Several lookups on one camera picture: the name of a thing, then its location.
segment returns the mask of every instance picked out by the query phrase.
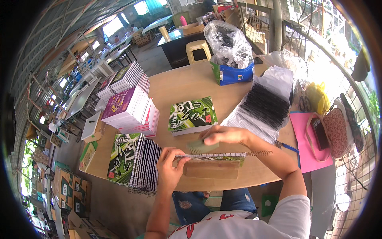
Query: beige plastic stool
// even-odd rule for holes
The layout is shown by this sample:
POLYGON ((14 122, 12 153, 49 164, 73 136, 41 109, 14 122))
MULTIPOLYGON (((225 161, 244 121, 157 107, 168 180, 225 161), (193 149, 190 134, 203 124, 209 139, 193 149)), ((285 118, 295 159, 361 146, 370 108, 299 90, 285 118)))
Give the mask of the beige plastic stool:
POLYGON ((211 59, 210 49, 208 49, 208 45, 205 40, 197 40, 197 41, 187 43, 186 52, 187 52, 187 57, 188 57, 188 61, 190 62, 190 65, 194 63, 198 63, 198 62, 206 62, 211 59), (204 49, 204 53, 206 54, 207 59, 195 61, 194 54, 192 52, 197 49, 204 49))

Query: window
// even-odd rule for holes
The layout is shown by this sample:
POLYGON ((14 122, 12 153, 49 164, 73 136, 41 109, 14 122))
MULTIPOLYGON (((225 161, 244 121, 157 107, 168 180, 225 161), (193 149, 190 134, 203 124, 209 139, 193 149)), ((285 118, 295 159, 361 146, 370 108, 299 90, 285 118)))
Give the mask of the window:
POLYGON ((137 10, 137 13, 139 15, 145 15, 146 13, 149 12, 149 9, 147 8, 147 4, 145 1, 141 1, 137 3, 136 5, 134 5, 134 7, 135 7, 135 10, 137 10))
POLYGON ((167 4, 166 0, 157 0, 162 6, 167 4))
POLYGON ((60 83, 60 87, 61 88, 64 88, 64 86, 66 85, 68 81, 66 79, 62 79, 61 83, 60 83))
POLYGON ((43 125, 44 123, 45 123, 45 117, 44 117, 44 116, 42 116, 42 117, 41 117, 41 119, 40 119, 40 124, 42 124, 42 125, 43 125))
POLYGON ((124 13, 121 13, 121 16, 122 16, 122 18, 127 22, 127 24, 129 24, 129 21, 127 20, 125 14, 124 14, 124 13))
POLYGON ((93 49, 96 49, 99 46, 100 46, 100 44, 98 41, 95 41, 95 43, 92 45, 93 49))
POLYGON ((89 56, 89 53, 85 52, 82 56, 81 56, 81 60, 82 62, 86 61, 87 57, 89 56))
POLYGON ((107 37, 111 37, 116 31, 121 29, 123 27, 121 21, 118 19, 118 17, 111 20, 108 24, 106 24, 103 27, 104 33, 107 35, 107 37))

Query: purple notebook cover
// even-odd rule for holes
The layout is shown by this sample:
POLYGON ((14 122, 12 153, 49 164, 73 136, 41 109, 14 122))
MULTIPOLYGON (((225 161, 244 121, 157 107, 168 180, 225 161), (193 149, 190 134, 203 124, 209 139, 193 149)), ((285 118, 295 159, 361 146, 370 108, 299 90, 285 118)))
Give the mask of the purple notebook cover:
POLYGON ((130 103, 131 97, 134 94, 134 91, 135 87, 110 97, 101 120, 125 112, 127 106, 130 103))

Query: blue jeans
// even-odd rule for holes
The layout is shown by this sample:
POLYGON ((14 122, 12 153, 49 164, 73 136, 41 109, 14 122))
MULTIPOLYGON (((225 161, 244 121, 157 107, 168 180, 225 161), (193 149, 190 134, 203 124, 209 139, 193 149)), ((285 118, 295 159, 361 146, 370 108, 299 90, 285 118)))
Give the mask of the blue jeans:
MULTIPOLYGON (((201 221, 210 209, 205 206, 201 199, 202 192, 176 192, 172 193, 176 214, 182 226, 201 221)), ((256 206, 247 188, 223 191, 221 211, 243 210, 256 213, 256 206)))

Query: white t-shirt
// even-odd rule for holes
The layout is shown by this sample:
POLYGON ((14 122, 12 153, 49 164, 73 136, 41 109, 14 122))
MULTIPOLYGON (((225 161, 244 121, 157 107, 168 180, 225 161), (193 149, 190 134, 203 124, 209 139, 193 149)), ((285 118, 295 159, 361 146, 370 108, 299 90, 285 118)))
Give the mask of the white t-shirt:
POLYGON ((251 212, 213 211, 203 220, 181 226, 172 234, 177 238, 308 238, 310 232, 310 201, 303 195, 283 198, 276 205, 269 223, 245 219, 251 212))

